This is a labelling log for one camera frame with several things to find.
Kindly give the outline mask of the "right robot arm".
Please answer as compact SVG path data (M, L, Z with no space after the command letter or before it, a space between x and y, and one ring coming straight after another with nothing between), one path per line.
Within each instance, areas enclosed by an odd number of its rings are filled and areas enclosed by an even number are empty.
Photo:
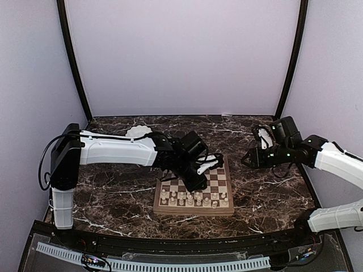
M241 163L252 169L272 168L280 164L304 164L331 173L362 189L362 159L348 153L336 142L312 135L293 148L284 144L262 149L251 148ZM306 210L294 223L289 240L301 246L312 232L354 227L362 231L362 200L330 208Z

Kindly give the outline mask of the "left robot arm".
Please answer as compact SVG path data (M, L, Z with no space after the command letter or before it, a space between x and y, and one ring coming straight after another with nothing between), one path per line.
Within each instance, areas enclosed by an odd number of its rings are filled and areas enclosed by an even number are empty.
M79 233L72 229L73 196L80 165L111 163L159 168L171 171L189 192L207 186L198 158L208 148L194 131L175 138L147 126L136 126L125 136L118 136L81 130L78 124L72 123L45 150L51 152L50 171L42 172L39 166L39 184L43 191L52 193L57 236L68 247L76 247L80 242Z

